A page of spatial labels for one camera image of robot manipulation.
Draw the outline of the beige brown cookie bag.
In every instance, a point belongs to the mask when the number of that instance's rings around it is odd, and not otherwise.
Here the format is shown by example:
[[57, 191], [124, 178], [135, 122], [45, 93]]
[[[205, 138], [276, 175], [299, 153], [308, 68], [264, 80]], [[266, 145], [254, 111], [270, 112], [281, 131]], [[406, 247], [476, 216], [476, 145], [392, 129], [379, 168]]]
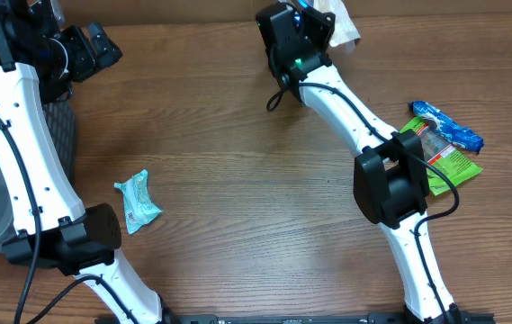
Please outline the beige brown cookie bag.
[[343, 0], [315, 0], [312, 5], [322, 13], [333, 13], [335, 18], [335, 30], [329, 41], [332, 48], [343, 47], [346, 51], [353, 51], [361, 36], [353, 23]]

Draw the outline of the light teal snack packet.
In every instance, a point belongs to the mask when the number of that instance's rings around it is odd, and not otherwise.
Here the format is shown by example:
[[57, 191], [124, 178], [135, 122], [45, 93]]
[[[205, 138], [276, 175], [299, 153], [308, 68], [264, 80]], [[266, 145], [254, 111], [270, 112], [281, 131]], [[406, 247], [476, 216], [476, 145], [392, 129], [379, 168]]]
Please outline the light teal snack packet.
[[130, 235], [148, 225], [162, 212], [149, 195], [147, 169], [133, 175], [126, 182], [115, 183], [113, 186], [122, 194], [126, 227]]

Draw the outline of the blue snack bar wrapper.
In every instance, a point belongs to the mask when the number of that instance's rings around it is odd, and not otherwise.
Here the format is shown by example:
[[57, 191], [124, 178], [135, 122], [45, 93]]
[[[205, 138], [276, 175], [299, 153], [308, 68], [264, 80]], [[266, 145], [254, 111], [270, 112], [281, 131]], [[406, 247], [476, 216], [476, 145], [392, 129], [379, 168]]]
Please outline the blue snack bar wrapper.
[[464, 127], [443, 111], [426, 101], [408, 103], [409, 109], [421, 120], [435, 129], [451, 144], [479, 154], [484, 147], [484, 139], [472, 129]]

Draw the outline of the green snack packet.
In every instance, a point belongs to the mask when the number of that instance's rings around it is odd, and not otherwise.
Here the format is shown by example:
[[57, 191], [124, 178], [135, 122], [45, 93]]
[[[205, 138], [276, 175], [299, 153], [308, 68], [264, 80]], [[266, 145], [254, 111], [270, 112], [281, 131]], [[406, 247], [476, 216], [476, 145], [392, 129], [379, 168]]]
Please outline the green snack packet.
[[469, 160], [422, 119], [415, 117], [400, 131], [414, 131], [421, 139], [425, 160], [441, 171], [454, 186], [477, 176], [482, 168]]

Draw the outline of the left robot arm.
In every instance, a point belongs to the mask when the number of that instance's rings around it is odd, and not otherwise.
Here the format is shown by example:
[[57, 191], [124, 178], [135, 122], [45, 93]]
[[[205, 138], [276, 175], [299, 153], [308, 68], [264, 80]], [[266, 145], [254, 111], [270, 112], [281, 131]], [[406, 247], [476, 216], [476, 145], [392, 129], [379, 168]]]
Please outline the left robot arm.
[[121, 55], [97, 22], [62, 28], [50, 1], [0, 1], [0, 169], [14, 228], [2, 250], [12, 264], [56, 268], [88, 285], [121, 323], [166, 323], [161, 297], [121, 250], [112, 206], [84, 206], [44, 116], [45, 105]]

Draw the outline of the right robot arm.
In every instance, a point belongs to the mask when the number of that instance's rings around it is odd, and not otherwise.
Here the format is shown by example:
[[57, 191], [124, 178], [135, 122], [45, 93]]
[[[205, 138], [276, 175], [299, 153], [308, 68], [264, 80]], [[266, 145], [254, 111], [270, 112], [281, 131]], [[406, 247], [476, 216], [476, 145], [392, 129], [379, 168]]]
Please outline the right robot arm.
[[377, 117], [345, 84], [328, 56], [336, 16], [311, 6], [270, 4], [256, 14], [268, 67], [279, 90], [273, 111], [287, 93], [315, 111], [354, 157], [353, 194], [364, 217], [380, 227], [404, 287], [408, 323], [460, 323], [428, 234], [427, 174], [420, 137], [397, 131]]

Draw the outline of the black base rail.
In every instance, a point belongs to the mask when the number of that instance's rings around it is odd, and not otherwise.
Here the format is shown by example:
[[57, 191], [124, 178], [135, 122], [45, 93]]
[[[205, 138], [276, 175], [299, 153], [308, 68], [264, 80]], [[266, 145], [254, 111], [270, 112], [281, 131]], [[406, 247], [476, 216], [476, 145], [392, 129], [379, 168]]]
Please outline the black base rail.
[[[495, 324], [493, 314], [478, 314], [461, 311], [462, 319], [456, 323], [464, 324]], [[402, 324], [409, 323], [401, 312], [372, 312], [368, 315], [339, 317], [223, 317], [215, 315], [182, 315], [178, 318], [183, 324]], [[111, 317], [95, 319], [96, 324], [120, 323]]]

